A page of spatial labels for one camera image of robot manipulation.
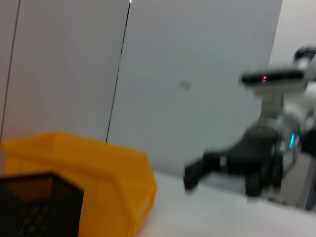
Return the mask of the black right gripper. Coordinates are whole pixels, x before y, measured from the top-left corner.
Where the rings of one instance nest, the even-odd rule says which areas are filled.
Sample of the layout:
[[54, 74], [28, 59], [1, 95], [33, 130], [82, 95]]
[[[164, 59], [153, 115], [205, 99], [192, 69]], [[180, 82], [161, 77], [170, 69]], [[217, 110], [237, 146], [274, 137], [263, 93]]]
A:
[[259, 197], [263, 182], [280, 182], [283, 177], [283, 152], [281, 136], [277, 132], [245, 133], [222, 155], [204, 153], [202, 157], [185, 166], [184, 188], [192, 192], [201, 180], [211, 173], [224, 172], [245, 178], [246, 195]]

